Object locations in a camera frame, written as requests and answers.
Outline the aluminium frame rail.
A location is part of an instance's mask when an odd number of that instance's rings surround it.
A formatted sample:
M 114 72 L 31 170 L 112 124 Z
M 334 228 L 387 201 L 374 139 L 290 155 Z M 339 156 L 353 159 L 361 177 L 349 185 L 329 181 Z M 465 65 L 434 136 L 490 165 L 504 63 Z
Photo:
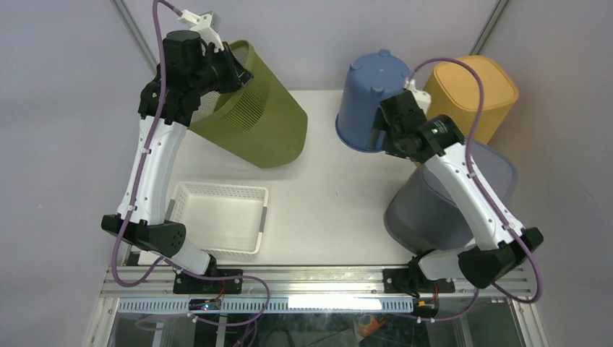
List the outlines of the aluminium frame rail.
M 240 269 L 242 292 L 225 294 L 227 297 L 273 298 L 294 294 L 352 294 L 356 296 L 382 296 L 384 268 L 403 268 L 405 265 L 374 266 L 225 266 L 219 269 Z M 127 288 L 116 283 L 107 273 L 100 294 L 102 297 L 120 298 L 170 298 L 202 297 L 212 298 L 217 294 L 174 294 L 173 283 L 176 273 L 168 266 L 161 266 L 151 272 L 147 280 L 138 286 Z

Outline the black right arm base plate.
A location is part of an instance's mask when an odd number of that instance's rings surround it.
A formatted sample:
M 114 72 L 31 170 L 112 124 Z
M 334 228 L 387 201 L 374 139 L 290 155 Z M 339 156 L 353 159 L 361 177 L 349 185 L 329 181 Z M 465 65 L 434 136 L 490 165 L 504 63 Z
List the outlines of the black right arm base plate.
M 433 294 L 435 290 L 439 294 L 455 293 L 455 284 L 445 279 L 428 280 L 416 271 L 407 267 L 384 268 L 382 270 L 382 283 L 387 294 Z

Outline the yellow ribbed basket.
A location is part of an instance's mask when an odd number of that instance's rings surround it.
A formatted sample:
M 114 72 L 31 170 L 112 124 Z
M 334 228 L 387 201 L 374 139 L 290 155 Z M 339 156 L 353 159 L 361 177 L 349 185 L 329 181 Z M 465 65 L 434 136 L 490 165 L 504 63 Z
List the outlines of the yellow ribbed basket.
M 474 139 L 487 144 L 517 101 L 518 88 L 503 68 L 489 57 L 464 56 L 458 60 L 472 68 L 483 85 L 484 103 Z M 432 97 L 426 117 L 431 119 L 445 114 L 468 136 L 480 101 L 476 78 L 457 64 L 441 62 L 434 67 L 424 91 Z

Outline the dark grey basket liner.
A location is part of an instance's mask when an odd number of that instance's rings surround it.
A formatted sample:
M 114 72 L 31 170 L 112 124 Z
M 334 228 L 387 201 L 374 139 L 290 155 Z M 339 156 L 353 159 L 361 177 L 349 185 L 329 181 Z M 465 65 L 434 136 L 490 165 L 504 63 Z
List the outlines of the dark grey basket liner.
M 472 157 L 503 202 L 512 196 L 518 173 L 512 161 L 492 147 L 475 141 Z M 418 167 L 398 190 L 384 214 L 388 234 L 408 251 L 464 247 L 473 234 L 442 183 Z

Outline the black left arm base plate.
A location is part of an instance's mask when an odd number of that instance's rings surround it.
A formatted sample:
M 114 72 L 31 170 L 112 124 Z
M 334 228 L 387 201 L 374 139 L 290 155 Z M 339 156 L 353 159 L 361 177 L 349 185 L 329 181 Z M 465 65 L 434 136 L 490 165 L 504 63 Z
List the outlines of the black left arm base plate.
M 240 294 L 242 292 L 242 279 L 234 279 L 234 276 L 242 276 L 240 269 L 217 269 L 216 275 L 223 280 L 202 280 L 193 276 L 180 273 L 175 276 L 173 283 L 174 294 Z

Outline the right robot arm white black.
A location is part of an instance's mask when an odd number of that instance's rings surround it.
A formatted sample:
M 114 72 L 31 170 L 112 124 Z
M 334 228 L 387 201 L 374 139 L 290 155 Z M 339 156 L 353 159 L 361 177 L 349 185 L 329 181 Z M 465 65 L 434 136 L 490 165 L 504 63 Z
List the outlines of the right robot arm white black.
M 386 154 L 418 166 L 383 217 L 388 234 L 413 253 L 415 292 L 447 278 L 487 288 L 543 243 L 540 230 L 524 226 L 497 196 L 455 122 L 444 114 L 428 119 L 414 92 L 382 100 L 373 130 L 384 132 Z

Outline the white perforated plastic tray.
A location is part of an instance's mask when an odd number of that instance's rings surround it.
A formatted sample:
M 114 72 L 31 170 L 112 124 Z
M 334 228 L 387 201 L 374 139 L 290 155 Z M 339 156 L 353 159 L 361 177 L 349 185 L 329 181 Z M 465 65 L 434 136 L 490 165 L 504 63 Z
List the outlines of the white perforated plastic tray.
M 269 191 L 264 187 L 179 182 L 171 220 L 185 225 L 187 238 L 217 257 L 254 257 L 260 250 Z

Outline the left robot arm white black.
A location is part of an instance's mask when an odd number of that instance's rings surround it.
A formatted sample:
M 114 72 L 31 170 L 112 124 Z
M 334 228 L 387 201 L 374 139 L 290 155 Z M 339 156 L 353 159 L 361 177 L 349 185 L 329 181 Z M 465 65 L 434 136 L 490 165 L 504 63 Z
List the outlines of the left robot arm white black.
M 191 30 L 169 32 L 161 48 L 157 73 L 140 93 L 139 137 L 126 192 L 117 211 L 102 217 L 101 228 L 190 272 L 190 285 L 208 294 L 218 283 L 210 269 L 213 257 L 188 240 L 184 224 L 166 218 L 167 189 L 202 97 L 240 91 L 253 75 L 227 42 L 217 46 Z

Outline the blue plastic bucket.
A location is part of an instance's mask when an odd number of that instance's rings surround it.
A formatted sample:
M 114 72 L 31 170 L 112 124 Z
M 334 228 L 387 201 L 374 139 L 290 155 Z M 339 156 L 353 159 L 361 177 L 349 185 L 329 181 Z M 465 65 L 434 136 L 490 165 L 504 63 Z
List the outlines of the blue plastic bucket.
M 335 120 L 337 135 L 345 145 L 364 153 L 381 150 L 384 134 L 372 133 L 377 109 L 382 100 L 403 91 L 404 81 L 412 72 L 387 49 L 351 62 Z

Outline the olive green ribbed basket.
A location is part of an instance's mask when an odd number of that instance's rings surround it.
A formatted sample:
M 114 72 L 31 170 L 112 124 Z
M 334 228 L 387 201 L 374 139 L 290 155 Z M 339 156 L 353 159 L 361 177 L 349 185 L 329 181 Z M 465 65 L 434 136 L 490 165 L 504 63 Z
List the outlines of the olive green ribbed basket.
M 258 168 L 294 162 L 304 149 L 307 113 L 251 43 L 230 47 L 254 77 L 238 92 L 203 95 L 189 130 Z

